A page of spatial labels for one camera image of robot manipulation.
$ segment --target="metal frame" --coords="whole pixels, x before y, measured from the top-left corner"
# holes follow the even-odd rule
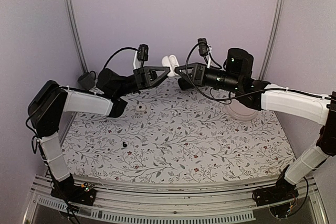
[[[85,60],[84,53],[83,53],[83,48],[82,48],[82,45],[79,39],[79,33],[77,29],[77,23],[75,19],[75,12],[74,12],[74,7],[72,5],[72,0],[64,0],[64,1],[65,1],[66,8],[67,8],[70,27],[72,31],[73,40],[75,42],[79,63],[82,68],[82,72],[85,73],[85,72],[88,72],[88,66],[86,64],[86,60]]]
[[[269,62],[271,59],[271,55],[273,52],[273,47],[274,47],[274,43],[275,43],[275,39],[277,36],[277,32],[278,32],[278,27],[279,27],[279,23],[280,23],[280,16],[281,16],[281,11],[282,11],[282,7],[284,5],[284,1],[285,0],[277,0],[277,5],[276,5],[276,9],[275,9],[275,13],[274,13],[274,18],[273,18],[273,24],[272,24],[272,29],[271,29],[271,33],[268,39],[268,44],[267,44],[267,48],[266,48],[266,53],[265,53],[265,57],[263,60],[263,63],[261,65],[261,69],[260,69],[260,73],[259,73],[259,80],[264,80],[268,66],[269,66]]]
[[[282,7],[284,5],[284,1],[285,0],[277,0],[276,10],[275,10],[273,24],[272,24],[272,29],[271,29],[270,37],[269,37],[269,40],[268,40],[264,60],[263,60],[263,63],[261,65],[261,69],[260,69],[260,73],[259,73],[259,77],[258,77],[259,80],[264,80],[266,72],[267,72],[267,68],[269,66],[271,54],[272,54],[272,51],[273,51],[273,47],[274,47],[274,43],[275,43],[277,31],[278,31],[278,26],[279,26],[279,23],[280,23],[280,16],[281,16]],[[73,4],[72,4],[72,0],[65,0],[65,3],[66,3],[66,8],[67,8],[67,12],[68,12],[70,27],[71,27],[72,36],[73,36],[73,39],[74,39],[74,42],[75,42],[76,51],[77,51],[77,54],[78,54],[80,66],[82,68],[82,72],[85,73],[85,72],[88,72],[88,67],[87,67],[87,63],[86,63],[84,53],[83,53],[83,48],[82,48],[80,38],[79,38],[79,33],[78,33],[78,29],[77,29],[77,23],[76,23],[76,19],[75,19],[75,12],[74,12],[74,7],[73,7]]]
[[[121,183],[79,176],[74,178],[76,184],[81,184],[83,179],[96,183],[98,191],[94,206],[81,205],[78,215],[120,224],[141,222],[155,224],[159,223],[157,220],[162,220],[162,223],[166,224],[179,224],[180,220],[182,222],[184,220],[185,224],[202,223],[201,220],[208,220],[208,223],[212,223],[212,220],[213,223],[240,223],[247,219],[244,220],[239,216],[249,213],[249,220],[252,220],[253,210],[268,208],[268,206],[256,206],[251,198],[253,190],[271,186],[276,181],[276,176],[267,176],[235,182],[160,185]],[[316,223],[328,224],[316,183],[312,177],[308,178],[308,181],[309,200]],[[30,190],[30,204],[24,221],[33,219],[37,204],[64,211],[64,202],[50,196],[50,182],[51,179],[48,177],[36,176]],[[299,198],[303,198],[306,194],[306,182],[301,181],[297,188]],[[232,220],[220,222],[220,218],[228,220],[230,217]]]

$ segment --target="robotic arm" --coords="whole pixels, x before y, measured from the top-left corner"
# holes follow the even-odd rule
[[[86,112],[120,117],[127,105],[121,96],[157,87],[170,72],[169,67],[144,67],[147,60],[148,46],[140,45],[134,56],[133,75],[124,77],[104,68],[96,84],[104,94],[61,87],[55,81],[47,81],[30,103],[27,121],[32,122],[42,159],[53,178],[52,196],[90,206],[96,197],[93,184],[75,185],[63,158],[58,136],[62,113]]]
[[[196,46],[199,46],[199,54],[211,57],[206,40],[198,42]],[[279,111],[322,125],[320,138],[282,171],[275,186],[260,188],[254,192],[254,200],[258,206],[287,200],[293,198],[293,195],[297,197],[296,184],[308,173],[317,169],[329,156],[336,155],[336,92],[332,92],[332,95],[311,94],[283,88],[266,81],[253,80],[251,78],[253,56],[239,48],[229,49],[224,63],[225,70],[211,68],[209,64],[188,64],[192,52],[193,50],[184,66],[175,68],[175,72],[181,76],[179,79],[181,89],[196,88],[204,96],[216,101],[229,99],[214,99],[204,94],[198,87],[209,86],[231,91],[235,93],[235,99],[248,108]]]
[[[197,46],[199,54],[206,59],[206,65],[188,64],[190,55]],[[174,58],[165,65],[169,67],[144,67],[144,62],[148,59],[148,46],[140,45],[134,55],[133,75],[123,77],[108,68],[100,72],[96,86],[104,94],[61,87],[54,81],[48,81],[44,85],[28,107],[28,120],[32,122],[40,153],[54,181],[52,196],[91,206],[96,196],[94,185],[74,184],[62,156],[58,138],[58,125],[62,113],[87,112],[117,118],[122,115],[127,104],[121,99],[123,95],[157,87],[168,74],[180,76],[178,82],[181,89],[196,88],[212,100],[229,99],[214,99],[204,94],[199,87],[210,86],[231,91],[236,95],[233,99],[251,109],[293,114],[322,125],[320,138],[282,171],[273,187],[255,190],[254,199],[258,206],[297,197],[296,184],[312,170],[317,169],[329,156],[336,155],[336,92],[332,95],[310,94],[283,88],[267,81],[254,80],[251,78],[253,56],[239,48],[231,48],[228,51],[224,63],[225,70],[211,66],[213,59],[205,39],[199,40],[193,50],[184,66],[178,67]]]

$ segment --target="purple wall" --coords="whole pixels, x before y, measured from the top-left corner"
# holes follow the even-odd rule
[[[271,29],[276,0],[73,0],[89,69],[100,71],[121,47],[145,43],[148,66],[175,54],[184,65],[197,38],[206,37],[214,58],[223,63],[230,47],[255,56],[258,76]],[[110,67],[131,74],[132,52],[118,55]],[[192,61],[201,61],[195,54]]]
[[[336,0],[285,0],[267,79],[313,93],[336,91]],[[279,114],[297,156],[318,137],[320,126]],[[330,223],[336,223],[336,157],[314,172]]]
[[[28,190],[45,166],[32,152],[27,107],[44,83],[81,74],[64,0],[0,1],[0,222],[21,223]]]

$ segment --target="round plastic container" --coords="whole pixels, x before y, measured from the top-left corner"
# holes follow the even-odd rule
[[[223,112],[229,114],[234,119],[244,122],[251,121],[258,115],[258,111],[245,107],[237,100],[232,100],[230,105],[224,106]]]

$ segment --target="floral tablecloth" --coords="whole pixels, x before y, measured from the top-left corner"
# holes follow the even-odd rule
[[[273,112],[241,122],[223,112],[225,105],[180,90],[176,80],[125,100],[129,104],[117,119],[77,114],[62,146],[73,174],[146,183],[222,182],[278,174],[294,159]]]

